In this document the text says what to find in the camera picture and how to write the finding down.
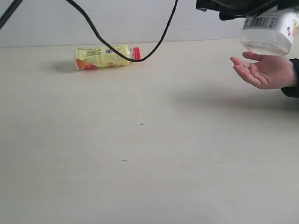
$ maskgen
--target black device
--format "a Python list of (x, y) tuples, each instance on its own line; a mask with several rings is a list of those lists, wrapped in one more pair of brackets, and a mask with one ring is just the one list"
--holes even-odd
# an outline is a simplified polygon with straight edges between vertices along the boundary
[(258, 16), (277, 6), (278, 10), (294, 8), (299, 10), (299, 0), (197, 0), (196, 8), (220, 12), (223, 21), (247, 16)]

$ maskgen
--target clear plastic bottle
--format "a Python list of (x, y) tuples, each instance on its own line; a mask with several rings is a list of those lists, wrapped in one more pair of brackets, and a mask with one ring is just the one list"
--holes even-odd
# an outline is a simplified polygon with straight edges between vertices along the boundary
[[(129, 48), (125, 44), (114, 45), (113, 47), (128, 58), (141, 59), (140, 48)], [(75, 59), (76, 66), (80, 70), (130, 64), (130, 61), (118, 56), (106, 46), (92, 49), (78, 48), (75, 51)]]
[(298, 27), (298, 11), (278, 11), (275, 7), (258, 17), (246, 18), (240, 41), (256, 54), (282, 56), (289, 53)]

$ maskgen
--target black sleeve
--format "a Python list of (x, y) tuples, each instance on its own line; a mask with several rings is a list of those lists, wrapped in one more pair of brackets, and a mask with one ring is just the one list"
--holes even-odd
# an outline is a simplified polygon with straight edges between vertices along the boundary
[(294, 70), (296, 72), (297, 86), (296, 87), (285, 87), (285, 88), (282, 88), (281, 90), (287, 97), (299, 98), (299, 60), (297, 58), (295, 58), (295, 59), (292, 59), (291, 62), (293, 63)]

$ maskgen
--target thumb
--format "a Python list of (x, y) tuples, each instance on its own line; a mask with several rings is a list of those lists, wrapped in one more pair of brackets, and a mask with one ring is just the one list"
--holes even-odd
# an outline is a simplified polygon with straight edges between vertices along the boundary
[(246, 51), (243, 53), (243, 57), (249, 60), (262, 61), (266, 57), (266, 55), (258, 55), (251, 51)]

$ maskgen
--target yellow bottle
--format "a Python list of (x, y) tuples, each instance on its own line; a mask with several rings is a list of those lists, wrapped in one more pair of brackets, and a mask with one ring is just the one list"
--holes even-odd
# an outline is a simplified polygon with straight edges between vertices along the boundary
[[(114, 49), (131, 59), (141, 59), (139, 48), (129, 48), (127, 45), (114, 45)], [(118, 56), (108, 47), (92, 49), (78, 48), (75, 52), (77, 68), (80, 70), (100, 67), (114, 67), (128, 65), (130, 61)]]

